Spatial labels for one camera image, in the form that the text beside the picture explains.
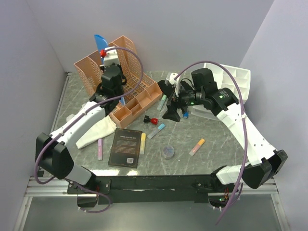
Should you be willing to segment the white plastic drawer unit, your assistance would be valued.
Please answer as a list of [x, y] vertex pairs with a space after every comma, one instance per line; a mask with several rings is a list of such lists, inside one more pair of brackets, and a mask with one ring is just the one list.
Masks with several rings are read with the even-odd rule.
[[[235, 79], [243, 99], [243, 103], [246, 103], [249, 97], [250, 84], [251, 84], [251, 71], [248, 69], [243, 69], [239, 67], [229, 66], [222, 64], [233, 76]], [[235, 87], [234, 82], [231, 80], [226, 71], [222, 68], [214, 65], [205, 63], [205, 68], [208, 68], [212, 71], [214, 80], [217, 83], [217, 87], [221, 88], [229, 88], [235, 96], [239, 99], [238, 91]], [[217, 117], [215, 117], [210, 110], [205, 109], [202, 105], [196, 105], [191, 108], [191, 114], [194, 116], [202, 117], [205, 119], [211, 119], [218, 121]]]

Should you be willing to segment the round clear pin box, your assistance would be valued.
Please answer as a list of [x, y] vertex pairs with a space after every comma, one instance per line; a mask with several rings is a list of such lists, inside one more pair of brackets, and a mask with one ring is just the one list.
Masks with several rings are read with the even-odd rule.
[[174, 153], [175, 153], [174, 147], [171, 145], [167, 145], [162, 148], [162, 156], [167, 160], [173, 158]]

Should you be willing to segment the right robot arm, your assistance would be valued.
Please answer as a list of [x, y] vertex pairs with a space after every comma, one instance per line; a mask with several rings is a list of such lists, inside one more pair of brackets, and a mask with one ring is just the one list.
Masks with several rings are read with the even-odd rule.
[[189, 106], [202, 105], [221, 121], [233, 134], [246, 153], [242, 167], [225, 166], [213, 172], [212, 189], [221, 192], [228, 184], [244, 182], [252, 189], [275, 176], [283, 167], [288, 155], [277, 150], [257, 130], [246, 115], [238, 97], [229, 88], [219, 89], [213, 73], [208, 68], [200, 68], [191, 73], [192, 85], [169, 74], [158, 85], [167, 96], [167, 111], [163, 118], [180, 122], [177, 112], [186, 112]]

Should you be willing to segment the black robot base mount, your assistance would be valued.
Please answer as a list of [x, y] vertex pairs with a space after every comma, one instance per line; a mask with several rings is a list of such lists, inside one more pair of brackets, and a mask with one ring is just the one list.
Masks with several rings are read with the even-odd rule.
[[185, 202], [207, 203], [210, 193], [231, 192], [234, 184], [222, 184], [214, 174], [164, 176], [96, 176], [78, 187], [69, 181], [67, 193], [77, 196], [83, 209], [118, 203]]

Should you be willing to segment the blue document folder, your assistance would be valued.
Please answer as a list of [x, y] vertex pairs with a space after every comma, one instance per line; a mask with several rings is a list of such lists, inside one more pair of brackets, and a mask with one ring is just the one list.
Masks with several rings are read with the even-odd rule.
[[[99, 55], [100, 55], [100, 50], [102, 49], [105, 49], [106, 47], [109, 48], [108, 44], [107, 44], [107, 41], [105, 40], [104, 37], [102, 37], [101, 35], [94, 35], [94, 38], [95, 38], [95, 42], [96, 42], [96, 45], [97, 45], [97, 48], [98, 48], [98, 52], [99, 52]], [[104, 70], [104, 65], [102, 63], [102, 60], [101, 60], [101, 64], [99, 65], [100, 67], [100, 70], [103, 72]], [[110, 99], [110, 98], [113, 98], [115, 96], [104, 96], [101, 89], [100, 89], [100, 86], [101, 86], [101, 82], [100, 84], [97, 86], [96, 88], [96, 93], [99, 95], [99, 97], [102, 99], [102, 100], [105, 100], [105, 99]]]

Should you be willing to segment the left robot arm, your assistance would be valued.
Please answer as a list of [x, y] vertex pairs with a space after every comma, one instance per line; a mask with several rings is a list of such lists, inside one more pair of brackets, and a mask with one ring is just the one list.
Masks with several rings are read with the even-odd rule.
[[37, 137], [34, 165], [36, 179], [41, 167], [54, 178], [79, 183], [79, 188], [84, 193], [91, 193], [96, 189], [93, 173], [75, 164], [69, 151], [92, 126], [109, 116], [124, 95], [126, 78], [119, 64], [104, 65], [101, 79], [95, 93], [69, 122], [49, 135], [41, 133]]

